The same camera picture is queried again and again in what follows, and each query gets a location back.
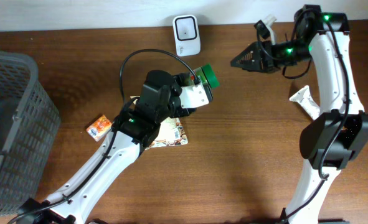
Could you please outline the green lidded jar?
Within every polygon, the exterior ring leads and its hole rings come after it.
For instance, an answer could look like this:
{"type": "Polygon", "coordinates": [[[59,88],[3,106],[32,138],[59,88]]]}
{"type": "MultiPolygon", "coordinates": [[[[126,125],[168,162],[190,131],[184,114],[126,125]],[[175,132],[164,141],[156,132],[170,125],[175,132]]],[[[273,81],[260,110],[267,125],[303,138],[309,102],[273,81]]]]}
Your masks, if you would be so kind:
{"type": "Polygon", "coordinates": [[[199,80],[201,84],[208,85],[211,89],[220,86],[220,83],[215,76],[211,64],[203,65],[193,70],[193,72],[185,73],[184,86],[195,84],[195,80],[199,80]]]}

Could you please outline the white bamboo print tube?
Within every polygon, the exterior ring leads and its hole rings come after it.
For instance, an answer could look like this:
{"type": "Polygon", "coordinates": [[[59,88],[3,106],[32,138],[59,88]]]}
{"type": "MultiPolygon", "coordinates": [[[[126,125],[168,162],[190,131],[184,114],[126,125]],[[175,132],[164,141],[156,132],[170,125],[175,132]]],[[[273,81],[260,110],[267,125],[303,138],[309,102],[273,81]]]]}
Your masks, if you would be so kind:
{"type": "Polygon", "coordinates": [[[298,103],[312,120],[316,120],[319,117],[320,108],[313,100],[308,85],[302,87],[294,95],[289,97],[289,100],[298,103]]]}

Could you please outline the beige snack bag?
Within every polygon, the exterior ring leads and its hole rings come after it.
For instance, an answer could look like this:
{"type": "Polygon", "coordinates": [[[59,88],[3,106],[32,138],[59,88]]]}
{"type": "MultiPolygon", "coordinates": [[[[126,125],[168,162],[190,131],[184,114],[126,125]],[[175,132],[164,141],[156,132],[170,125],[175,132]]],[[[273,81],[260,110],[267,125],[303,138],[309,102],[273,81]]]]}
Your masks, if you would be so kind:
{"type": "Polygon", "coordinates": [[[184,131],[178,118],[166,118],[163,122],[153,121],[130,106],[139,98],[132,98],[123,104],[124,113],[122,131],[128,136],[127,147],[139,149],[140,152],[153,147],[174,146],[176,143],[187,144],[183,139],[184,131]]]}

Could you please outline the orange snack packet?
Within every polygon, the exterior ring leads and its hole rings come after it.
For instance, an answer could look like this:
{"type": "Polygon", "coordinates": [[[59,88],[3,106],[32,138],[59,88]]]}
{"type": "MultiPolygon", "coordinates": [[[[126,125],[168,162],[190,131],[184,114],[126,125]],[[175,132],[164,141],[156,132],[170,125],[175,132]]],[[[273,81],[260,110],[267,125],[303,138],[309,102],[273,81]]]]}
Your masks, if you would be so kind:
{"type": "Polygon", "coordinates": [[[111,129],[112,122],[103,114],[86,129],[86,132],[98,142],[111,129]]]}

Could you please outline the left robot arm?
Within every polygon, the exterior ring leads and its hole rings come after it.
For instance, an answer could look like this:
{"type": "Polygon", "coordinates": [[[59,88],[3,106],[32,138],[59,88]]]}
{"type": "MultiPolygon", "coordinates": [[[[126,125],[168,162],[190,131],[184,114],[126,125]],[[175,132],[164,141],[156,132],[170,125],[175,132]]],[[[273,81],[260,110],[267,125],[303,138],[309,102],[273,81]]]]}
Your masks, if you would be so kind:
{"type": "Polygon", "coordinates": [[[94,155],[44,202],[27,200],[11,223],[85,223],[115,179],[152,145],[162,122],[209,104],[213,88],[199,72],[148,72],[141,94],[124,104],[94,155]]]}

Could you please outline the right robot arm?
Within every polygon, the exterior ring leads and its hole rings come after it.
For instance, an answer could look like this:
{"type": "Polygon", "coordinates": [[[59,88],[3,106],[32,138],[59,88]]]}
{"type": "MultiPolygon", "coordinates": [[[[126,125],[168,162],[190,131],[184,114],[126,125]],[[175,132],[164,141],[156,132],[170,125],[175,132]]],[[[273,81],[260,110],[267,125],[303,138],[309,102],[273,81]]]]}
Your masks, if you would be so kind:
{"type": "Polygon", "coordinates": [[[300,136],[303,168],[293,198],[280,223],[317,223],[335,178],[368,141],[368,114],[354,84],[349,59],[350,27],[344,13],[323,12],[305,5],[294,16],[291,38],[278,43],[275,18],[258,21],[257,40],[231,61],[248,72],[284,72],[301,61],[314,65],[319,114],[300,136]]]}

